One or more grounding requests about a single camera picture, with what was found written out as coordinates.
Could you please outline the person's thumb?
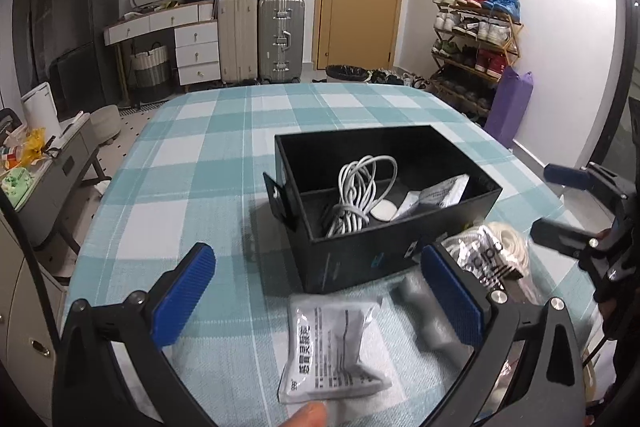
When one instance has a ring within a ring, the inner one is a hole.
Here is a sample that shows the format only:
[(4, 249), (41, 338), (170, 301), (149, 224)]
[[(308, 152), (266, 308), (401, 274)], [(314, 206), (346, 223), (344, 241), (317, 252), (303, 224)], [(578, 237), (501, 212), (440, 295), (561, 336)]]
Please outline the person's thumb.
[(309, 402), (288, 418), (281, 427), (326, 427), (328, 411), (322, 402)]

